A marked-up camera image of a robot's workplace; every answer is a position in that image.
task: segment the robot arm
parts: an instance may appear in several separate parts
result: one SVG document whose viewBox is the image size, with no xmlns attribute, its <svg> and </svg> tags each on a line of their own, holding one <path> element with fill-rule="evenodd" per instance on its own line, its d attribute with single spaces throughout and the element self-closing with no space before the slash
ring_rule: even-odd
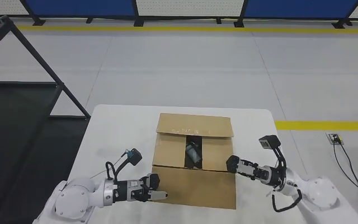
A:
<svg viewBox="0 0 358 224">
<path fill-rule="evenodd" d="M 272 206 L 276 212 L 287 211 L 297 206 L 308 224 L 358 223 L 358 214 L 329 179 L 302 179 L 287 168 L 277 136 L 265 136 L 259 141 L 263 148 L 274 151 L 279 165 L 259 166 L 233 155 L 227 160 L 228 172 L 259 180 L 265 185 L 272 186 L 273 191 L 293 198 L 293 204 L 277 209 L 275 196 L 272 194 Z"/>
<path fill-rule="evenodd" d="M 167 198 L 166 192 L 156 191 L 159 186 L 158 174 L 148 174 L 138 180 L 118 181 L 116 173 L 128 163 L 136 165 L 142 156 L 133 149 L 126 151 L 128 158 L 100 183 L 91 178 L 77 178 L 70 182 L 62 181 L 54 189 L 44 210 L 33 223 L 87 223 L 95 207 L 103 208 L 116 202 L 135 200 L 146 202 Z"/>
</svg>

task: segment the white floor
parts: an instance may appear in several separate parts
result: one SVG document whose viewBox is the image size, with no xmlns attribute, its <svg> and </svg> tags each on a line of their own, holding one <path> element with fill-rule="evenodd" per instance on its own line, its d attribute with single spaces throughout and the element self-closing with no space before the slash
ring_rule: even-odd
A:
<svg viewBox="0 0 358 224">
<path fill-rule="evenodd" d="M 358 35 L 24 34 L 90 113 L 98 104 L 123 104 L 261 108 L 275 120 L 358 120 Z M 51 81 L 14 36 L 0 41 L 0 52 L 0 81 Z M 61 96 L 53 114 L 81 112 Z M 358 173 L 357 132 L 341 135 Z M 290 167 L 328 176 L 358 211 L 358 188 L 339 170 L 324 131 L 279 131 L 279 137 Z"/>
</svg>

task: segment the open cardboard box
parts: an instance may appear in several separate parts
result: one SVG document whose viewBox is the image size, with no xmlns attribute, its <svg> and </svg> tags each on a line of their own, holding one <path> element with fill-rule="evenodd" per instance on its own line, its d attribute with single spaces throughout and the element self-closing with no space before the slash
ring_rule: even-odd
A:
<svg viewBox="0 0 358 224">
<path fill-rule="evenodd" d="M 157 202 L 236 209 L 235 175 L 226 168 L 233 136 L 230 118 L 161 114 L 152 171 L 161 180 L 158 190 L 168 198 Z M 192 138 L 200 145 L 198 169 L 187 162 L 185 152 Z"/>
</svg>

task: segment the white wall panel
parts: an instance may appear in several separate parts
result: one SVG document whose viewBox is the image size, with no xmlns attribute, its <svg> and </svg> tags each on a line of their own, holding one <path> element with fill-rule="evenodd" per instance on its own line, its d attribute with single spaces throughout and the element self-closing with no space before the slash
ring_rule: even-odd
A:
<svg viewBox="0 0 358 224">
<path fill-rule="evenodd" d="M 358 18 L 358 7 L 354 10 L 349 18 Z"/>
<path fill-rule="evenodd" d="M 244 0 L 137 0 L 140 16 L 239 16 Z"/>
<path fill-rule="evenodd" d="M 28 15 L 19 0 L 0 0 L 0 15 Z"/>
</svg>

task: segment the electrical socket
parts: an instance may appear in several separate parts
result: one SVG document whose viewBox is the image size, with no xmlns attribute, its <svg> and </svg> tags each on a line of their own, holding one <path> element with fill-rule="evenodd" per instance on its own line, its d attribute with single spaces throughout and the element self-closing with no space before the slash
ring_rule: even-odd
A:
<svg viewBox="0 0 358 224">
<path fill-rule="evenodd" d="M 327 132 L 327 133 L 326 133 L 326 136 L 327 136 L 328 141 L 330 142 L 330 144 L 331 144 L 331 145 L 336 145 L 336 146 L 339 146 L 339 145 L 340 145 L 338 142 L 334 142 L 334 137 L 333 137 L 333 136 L 334 136 L 335 134 L 338 136 L 338 138 L 340 138 L 341 144 L 344 145 L 342 136 L 340 136 L 338 133 L 328 133 L 328 132 Z"/>
</svg>

